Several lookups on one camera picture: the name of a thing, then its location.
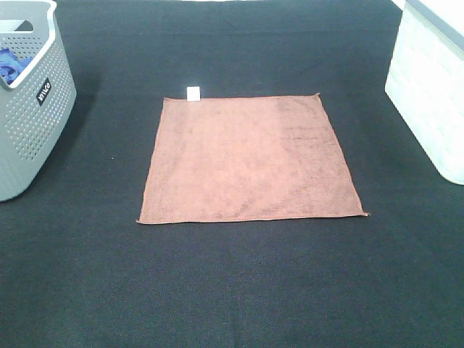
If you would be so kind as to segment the brown microfibre towel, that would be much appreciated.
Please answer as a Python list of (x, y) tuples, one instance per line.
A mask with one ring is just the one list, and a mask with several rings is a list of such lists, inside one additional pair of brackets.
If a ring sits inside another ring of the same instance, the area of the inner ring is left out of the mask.
[(364, 213), (318, 94), (164, 99), (141, 224)]

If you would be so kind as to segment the white towel label tag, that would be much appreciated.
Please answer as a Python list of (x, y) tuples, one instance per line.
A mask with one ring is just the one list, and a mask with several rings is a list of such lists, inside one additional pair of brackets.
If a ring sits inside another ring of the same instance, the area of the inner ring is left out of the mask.
[(186, 88), (186, 99), (188, 102), (199, 102), (201, 91), (199, 86), (189, 86)]

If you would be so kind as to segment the grey perforated laundry basket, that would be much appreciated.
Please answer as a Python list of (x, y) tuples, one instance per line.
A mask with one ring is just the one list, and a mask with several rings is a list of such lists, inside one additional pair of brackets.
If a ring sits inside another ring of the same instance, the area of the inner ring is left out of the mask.
[(1, 50), (32, 57), (10, 85), (1, 78), (1, 200), (20, 195), (50, 155), (72, 111), (76, 88), (55, 1), (2, 1)]

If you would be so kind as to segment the white woven storage basket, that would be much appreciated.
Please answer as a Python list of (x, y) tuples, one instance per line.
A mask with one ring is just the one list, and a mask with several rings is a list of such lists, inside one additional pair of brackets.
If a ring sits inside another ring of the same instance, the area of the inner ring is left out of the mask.
[(463, 184), (463, 2), (406, 1), (385, 92), (446, 180)]

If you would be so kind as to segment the blue cloth in basket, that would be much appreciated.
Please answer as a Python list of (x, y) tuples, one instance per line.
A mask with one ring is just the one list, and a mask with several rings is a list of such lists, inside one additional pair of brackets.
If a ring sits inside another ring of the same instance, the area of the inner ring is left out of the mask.
[(1, 78), (6, 84), (10, 85), (13, 83), (20, 73), (29, 65), (32, 61), (32, 57), (19, 59), (15, 54), (8, 48), (1, 50)]

